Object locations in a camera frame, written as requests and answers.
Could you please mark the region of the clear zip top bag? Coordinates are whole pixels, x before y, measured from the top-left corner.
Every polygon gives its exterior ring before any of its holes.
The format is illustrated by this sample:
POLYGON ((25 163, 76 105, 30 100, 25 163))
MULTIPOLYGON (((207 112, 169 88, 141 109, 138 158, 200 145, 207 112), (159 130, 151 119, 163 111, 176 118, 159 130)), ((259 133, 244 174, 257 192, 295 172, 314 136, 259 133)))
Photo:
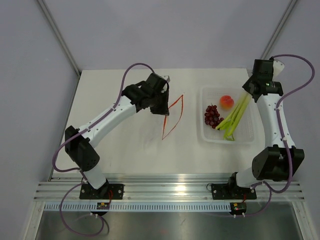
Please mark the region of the clear zip top bag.
POLYGON ((179 125, 184 113, 184 94, 168 106, 169 115, 152 115, 144 132, 143 148, 147 151, 159 148, 179 125))

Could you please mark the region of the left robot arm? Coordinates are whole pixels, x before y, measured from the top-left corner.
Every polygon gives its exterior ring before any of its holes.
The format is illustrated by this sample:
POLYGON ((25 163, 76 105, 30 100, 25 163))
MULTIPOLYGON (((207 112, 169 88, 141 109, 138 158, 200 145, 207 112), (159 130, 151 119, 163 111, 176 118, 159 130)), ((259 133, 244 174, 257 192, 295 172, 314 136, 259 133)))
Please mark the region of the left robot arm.
POLYGON ((80 168, 90 187, 90 193, 97 199, 103 199, 110 189, 98 163, 100 156, 95 148, 100 141, 122 121, 144 109, 150 109, 154 115, 168 116, 169 107, 168 75, 151 73, 147 80, 128 85, 121 91, 117 104, 107 108, 92 121, 65 130, 64 150, 80 168))

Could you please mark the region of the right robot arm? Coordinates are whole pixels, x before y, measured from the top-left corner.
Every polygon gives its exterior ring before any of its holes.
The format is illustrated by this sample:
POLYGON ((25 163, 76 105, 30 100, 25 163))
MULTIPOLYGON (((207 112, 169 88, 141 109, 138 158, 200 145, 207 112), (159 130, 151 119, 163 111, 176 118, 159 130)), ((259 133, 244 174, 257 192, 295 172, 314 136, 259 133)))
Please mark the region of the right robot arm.
POLYGON ((293 176, 305 158, 296 147, 286 122, 282 85, 274 81, 274 59, 255 59, 252 75, 242 86, 257 104, 262 120, 265 147, 256 155, 251 167, 235 172, 227 183, 227 193, 238 199, 254 193, 254 187, 265 184, 271 192, 281 194, 291 185, 293 176))

